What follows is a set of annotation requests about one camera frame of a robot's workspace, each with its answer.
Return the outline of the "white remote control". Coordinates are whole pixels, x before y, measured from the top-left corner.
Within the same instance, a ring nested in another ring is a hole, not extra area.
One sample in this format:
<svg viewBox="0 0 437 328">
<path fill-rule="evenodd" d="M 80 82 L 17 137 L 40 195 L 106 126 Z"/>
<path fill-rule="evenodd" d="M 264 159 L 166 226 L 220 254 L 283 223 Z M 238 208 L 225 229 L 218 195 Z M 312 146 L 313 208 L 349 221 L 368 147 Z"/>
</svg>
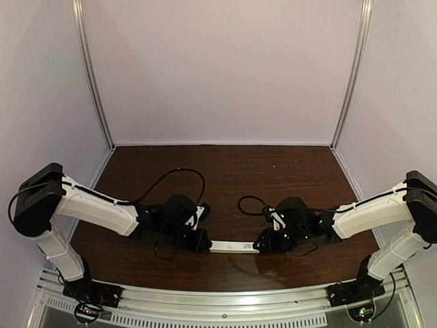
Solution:
<svg viewBox="0 0 437 328">
<path fill-rule="evenodd" d="M 212 241 L 209 248 L 214 254 L 259 254 L 251 242 L 242 241 Z"/>
</svg>

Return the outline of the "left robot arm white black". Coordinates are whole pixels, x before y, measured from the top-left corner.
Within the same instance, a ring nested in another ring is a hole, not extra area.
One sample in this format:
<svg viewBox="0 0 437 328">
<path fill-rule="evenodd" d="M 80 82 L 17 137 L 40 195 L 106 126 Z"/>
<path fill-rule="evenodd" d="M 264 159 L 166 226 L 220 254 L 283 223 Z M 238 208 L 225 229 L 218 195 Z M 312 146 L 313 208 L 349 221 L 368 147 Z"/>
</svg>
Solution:
<svg viewBox="0 0 437 328">
<path fill-rule="evenodd" d="M 207 204 L 172 195 L 162 204 L 120 200 L 76 182 L 62 165 L 50 163 L 28 178 L 8 204 L 14 229 L 30 238 L 69 283 L 89 278 L 85 260 L 58 229 L 56 217 L 71 217 L 128 238 L 165 239 L 176 247 L 203 252 L 212 245 L 199 223 L 209 214 Z"/>
</svg>

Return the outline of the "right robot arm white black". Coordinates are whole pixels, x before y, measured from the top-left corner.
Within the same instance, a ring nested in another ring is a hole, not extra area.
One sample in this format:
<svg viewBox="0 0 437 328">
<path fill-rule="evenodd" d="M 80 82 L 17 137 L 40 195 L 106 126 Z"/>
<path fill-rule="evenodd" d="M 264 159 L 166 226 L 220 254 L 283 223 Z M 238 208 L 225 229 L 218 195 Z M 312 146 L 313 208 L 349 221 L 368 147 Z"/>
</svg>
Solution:
<svg viewBox="0 0 437 328">
<path fill-rule="evenodd" d="M 305 243 L 327 245 L 391 223 L 404 227 L 379 251 L 362 262 L 359 281 L 381 282 L 419 250 L 436 243 L 436 184 L 418 171 L 403 182 L 366 200 L 331 209 L 308 207 L 288 197 L 262 215 L 272 223 L 253 243 L 261 253 L 292 251 Z"/>
</svg>

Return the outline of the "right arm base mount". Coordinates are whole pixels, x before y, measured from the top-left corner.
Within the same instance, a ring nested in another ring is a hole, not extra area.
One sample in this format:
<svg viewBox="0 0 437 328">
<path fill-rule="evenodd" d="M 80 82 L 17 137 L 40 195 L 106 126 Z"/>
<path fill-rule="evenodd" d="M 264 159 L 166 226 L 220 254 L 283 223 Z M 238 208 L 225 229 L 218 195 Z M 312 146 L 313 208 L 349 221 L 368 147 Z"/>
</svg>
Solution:
<svg viewBox="0 0 437 328">
<path fill-rule="evenodd" d="M 380 282 L 337 282 L 326 288 L 332 308 L 346 306 L 348 316 L 358 324 L 370 322 L 376 315 L 374 299 L 385 294 Z"/>
</svg>

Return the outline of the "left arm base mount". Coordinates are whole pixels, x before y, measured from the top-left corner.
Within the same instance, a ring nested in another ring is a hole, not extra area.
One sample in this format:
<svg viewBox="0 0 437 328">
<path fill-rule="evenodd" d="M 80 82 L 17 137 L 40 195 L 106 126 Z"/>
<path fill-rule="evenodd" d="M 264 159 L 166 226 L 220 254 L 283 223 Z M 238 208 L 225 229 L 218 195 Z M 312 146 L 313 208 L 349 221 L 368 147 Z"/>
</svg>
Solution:
<svg viewBox="0 0 437 328">
<path fill-rule="evenodd" d="M 85 326 L 96 322 L 105 307 L 117 308 L 122 294 L 120 286 L 93 280 L 65 281 L 63 285 L 63 295 L 77 302 L 73 309 L 73 316 Z"/>
</svg>

